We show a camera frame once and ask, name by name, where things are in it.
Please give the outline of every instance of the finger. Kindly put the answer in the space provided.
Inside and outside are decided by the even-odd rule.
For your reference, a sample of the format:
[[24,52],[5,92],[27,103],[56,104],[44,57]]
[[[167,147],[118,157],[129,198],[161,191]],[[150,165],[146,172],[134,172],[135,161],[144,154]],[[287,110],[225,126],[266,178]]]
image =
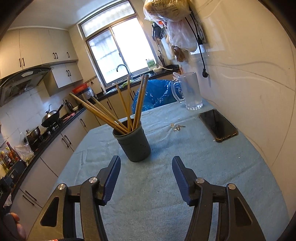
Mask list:
[[18,232],[19,236],[22,238],[22,241],[26,241],[26,238],[27,238],[26,230],[19,223],[17,223],[17,232]]
[[19,216],[16,213],[10,213],[10,214],[13,217],[13,219],[15,220],[16,223],[20,220]]

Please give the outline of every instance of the pitcher handle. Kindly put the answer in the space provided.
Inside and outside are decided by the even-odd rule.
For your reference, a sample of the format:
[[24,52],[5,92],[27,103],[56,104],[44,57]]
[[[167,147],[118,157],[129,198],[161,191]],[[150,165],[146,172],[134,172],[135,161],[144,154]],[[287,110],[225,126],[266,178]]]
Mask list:
[[183,99],[180,99],[177,96],[177,93],[176,93],[176,90],[175,90],[175,84],[178,83],[178,82],[179,82],[179,80],[172,81],[171,87],[172,87],[172,94],[173,94],[174,98],[181,103],[181,102],[184,101],[184,98]]

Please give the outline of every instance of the silver screw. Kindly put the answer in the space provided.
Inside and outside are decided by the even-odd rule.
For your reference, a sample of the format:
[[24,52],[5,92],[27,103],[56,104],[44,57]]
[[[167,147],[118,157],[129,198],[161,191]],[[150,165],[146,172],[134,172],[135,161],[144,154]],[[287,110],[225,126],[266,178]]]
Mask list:
[[59,190],[63,190],[65,187],[66,187],[66,185],[64,183],[62,183],[62,184],[60,184],[60,185],[57,186],[57,188]]
[[89,179],[89,182],[90,182],[90,183],[95,183],[97,180],[98,180],[98,179],[97,179],[96,177],[91,177],[91,178]]
[[236,186],[232,183],[228,184],[228,188],[231,189],[231,190],[234,190],[236,189]]
[[198,177],[198,178],[196,179],[196,182],[197,182],[197,183],[204,183],[205,180],[204,180],[203,178],[201,178],[201,177]]

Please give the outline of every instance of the ceiling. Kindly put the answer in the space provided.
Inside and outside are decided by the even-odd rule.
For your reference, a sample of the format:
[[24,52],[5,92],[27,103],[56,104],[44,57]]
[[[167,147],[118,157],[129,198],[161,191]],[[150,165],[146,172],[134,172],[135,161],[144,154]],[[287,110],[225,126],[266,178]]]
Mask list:
[[48,26],[69,29],[73,24],[112,0],[34,0],[10,28]]

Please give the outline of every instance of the glass mug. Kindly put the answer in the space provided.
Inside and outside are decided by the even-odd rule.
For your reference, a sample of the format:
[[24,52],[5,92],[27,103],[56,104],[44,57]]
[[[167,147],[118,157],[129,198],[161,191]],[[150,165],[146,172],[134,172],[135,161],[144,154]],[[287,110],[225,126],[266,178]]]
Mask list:
[[[198,85],[195,72],[189,72],[182,75],[173,73],[178,79],[172,82],[172,93],[180,103],[185,101],[188,110],[198,110],[202,107],[202,96],[200,95],[200,86]],[[175,84],[180,83],[183,99],[177,96]]]

